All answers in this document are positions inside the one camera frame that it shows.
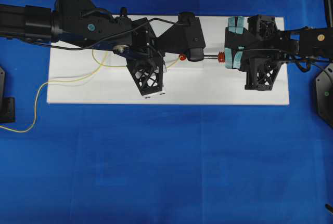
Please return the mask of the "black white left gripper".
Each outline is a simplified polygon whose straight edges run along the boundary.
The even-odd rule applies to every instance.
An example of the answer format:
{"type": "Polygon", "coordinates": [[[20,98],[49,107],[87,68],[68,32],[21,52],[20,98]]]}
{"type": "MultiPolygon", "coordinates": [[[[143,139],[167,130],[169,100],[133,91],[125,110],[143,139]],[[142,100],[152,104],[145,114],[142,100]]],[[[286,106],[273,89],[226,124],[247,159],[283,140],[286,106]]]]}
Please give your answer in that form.
{"type": "Polygon", "coordinates": [[[163,68],[165,52],[157,48],[157,37],[150,23],[130,33],[132,44],[113,53],[124,57],[127,69],[144,98],[163,93],[163,68]]]}

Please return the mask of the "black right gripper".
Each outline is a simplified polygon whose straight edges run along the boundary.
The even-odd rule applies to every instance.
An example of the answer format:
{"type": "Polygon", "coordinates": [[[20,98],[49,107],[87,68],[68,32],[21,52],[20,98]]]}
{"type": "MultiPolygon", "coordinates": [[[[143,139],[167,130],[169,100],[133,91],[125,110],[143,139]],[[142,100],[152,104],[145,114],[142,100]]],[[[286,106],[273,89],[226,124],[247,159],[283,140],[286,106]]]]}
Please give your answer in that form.
{"type": "Polygon", "coordinates": [[[241,64],[249,64],[245,90],[272,90],[282,63],[299,64],[299,44],[293,35],[299,30],[280,30],[275,17],[255,15],[245,19],[244,27],[255,37],[243,49],[241,64]]]}

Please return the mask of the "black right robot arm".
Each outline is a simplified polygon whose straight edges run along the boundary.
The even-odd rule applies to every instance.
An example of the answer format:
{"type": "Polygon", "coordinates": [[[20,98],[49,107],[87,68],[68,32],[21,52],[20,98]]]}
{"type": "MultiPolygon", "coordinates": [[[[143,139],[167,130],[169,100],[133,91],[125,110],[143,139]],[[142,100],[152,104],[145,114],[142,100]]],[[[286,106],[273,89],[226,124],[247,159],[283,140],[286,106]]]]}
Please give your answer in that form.
{"type": "Polygon", "coordinates": [[[317,63],[332,62],[332,28],[303,27],[279,30],[274,17],[256,15],[248,18],[247,34],[254,37],[244,46],[240,71],[246,73],[246,90],[272,90],[283,64],[295,64],[308,72],[317,63]]]}

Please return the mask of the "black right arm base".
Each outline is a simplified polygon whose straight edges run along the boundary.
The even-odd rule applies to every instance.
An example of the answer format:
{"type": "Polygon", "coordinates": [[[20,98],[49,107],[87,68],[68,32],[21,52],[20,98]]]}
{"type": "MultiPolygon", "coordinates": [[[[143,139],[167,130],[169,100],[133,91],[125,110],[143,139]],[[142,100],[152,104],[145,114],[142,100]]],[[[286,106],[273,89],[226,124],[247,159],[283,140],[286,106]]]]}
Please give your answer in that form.
{"type": "Polygon", "coordinates": [[[317,113],[332,128],[332,63],[315,79],[317,113]]]}

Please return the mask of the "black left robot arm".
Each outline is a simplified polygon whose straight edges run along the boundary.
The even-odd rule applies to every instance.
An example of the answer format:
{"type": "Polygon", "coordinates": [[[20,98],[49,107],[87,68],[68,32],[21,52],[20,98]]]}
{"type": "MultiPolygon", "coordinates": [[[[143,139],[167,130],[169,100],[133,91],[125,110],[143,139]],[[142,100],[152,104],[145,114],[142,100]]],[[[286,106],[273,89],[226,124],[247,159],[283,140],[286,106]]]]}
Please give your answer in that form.
{"type": "Polygon", "coordinates": [[[1,37],[31,45],[69,50],[104,50],[126,59],[126,67],[140,94],[163,90],[164,52],[146,18],[133,21],[122,7],[118,16],[91,0],[56,0],[55,8],[1,5],[1,37]]]}

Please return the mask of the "black left arm base bracket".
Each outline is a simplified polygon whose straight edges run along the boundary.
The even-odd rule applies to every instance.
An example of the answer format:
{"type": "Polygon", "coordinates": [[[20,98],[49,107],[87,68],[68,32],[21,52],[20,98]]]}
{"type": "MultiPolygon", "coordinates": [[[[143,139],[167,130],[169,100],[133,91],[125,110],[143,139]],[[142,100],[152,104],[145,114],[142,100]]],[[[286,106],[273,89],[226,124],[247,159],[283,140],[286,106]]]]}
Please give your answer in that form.
{"type": "Polygon", "coordinates": [[[1,124],[15,122],[15,99],[14,97],[4,97],[6,73],[1,68],[0,76],[0,121],[1,124]]]}

